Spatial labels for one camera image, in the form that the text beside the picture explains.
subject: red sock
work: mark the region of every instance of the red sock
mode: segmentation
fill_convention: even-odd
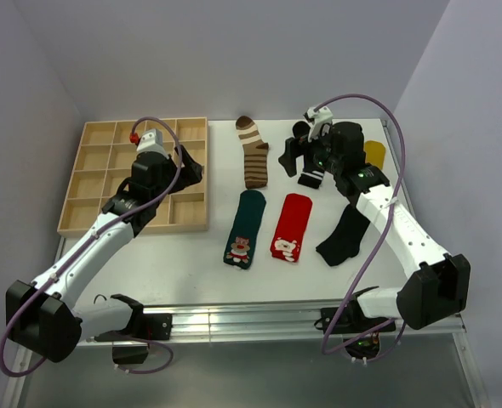
[[[276,234],[270,246],[272,257],[287,262],[298,262],[310,212],[310,197],[295,193],[285,197],[282,215],[277,221]]]

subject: white wall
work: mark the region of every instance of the white wall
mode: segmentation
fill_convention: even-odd
[[[88,119],[266,119],[347,92],[394,109],[448,0],[15,3]]]
[[[465,322],[502,407],[502,2],[450,2],[396,113],[419,220],[471,262]]]
[[[7,287],[54,259],[80,126],[26,23],[13,3],[0,0],[0,336]],[[10,366],[12,355],[9,347]],[[0,372],[0,400],[6,383]]]

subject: white table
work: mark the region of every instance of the white table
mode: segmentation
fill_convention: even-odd
[[[366,140],[387,148],[384,172],[394,183],[397,172],[380,119],[352,120],[362,125]],[[316,246],[334,230],[347,205],[326,175],[319,190],[297,184],[277,162],[284,141],[296,121],[257,121],[261,136],[270,144],[268,186],[261,190],[266,208],[249,270],[236,270],[222,262],[226,240],[244,190],[243,149],[234,121],[209,122],[209,230],[170,235],[141,235],[115,255],[95,276],[77,306],[93,301],[98,293],[122,293],[146,305],[204,305],[213,303],[269,303],[340,299],[364,259],[378,240],[370,227],[360,254],[338,267],[329,267]],[[299,170],[302,159],[299,159]],[[274,259],[271,240],[283,200],[288,193],[309,196],[313,201],[310,221],[297,264]],[[403,193],[399,197],[406,202]],[[67,251],[76,240],[68,239]],[[391,249],[381,248],[360,287],[403,285],[400,264]]]

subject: wooden tray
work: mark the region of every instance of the wooden tray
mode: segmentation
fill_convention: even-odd
[[[192,158],[204,166],[203,180],[169,195],[157,209],[157,216],[142,234],[201,231],[208,229],[208,120],[205,117],[164,119]],[[66,200],[58,224],[59,234],[80,237],[92,226],[101,208],[115,194],[118,185],[130,175],[136,147],[130,143],[134,121],[87,122],[71,173]],[[174,141],[155,122],[138,126],[138,134],[159,128],[164,149],[175,161]]]

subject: gray floor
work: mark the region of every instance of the gray floor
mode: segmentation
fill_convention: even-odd
[[[113,371],[109,348],[78,349],[30,376],[20,407],[472,406],[449,335],[405,337],[369,367],[323,356],[316,341],[187,344],[174,351],[166,371],[126,376]]]

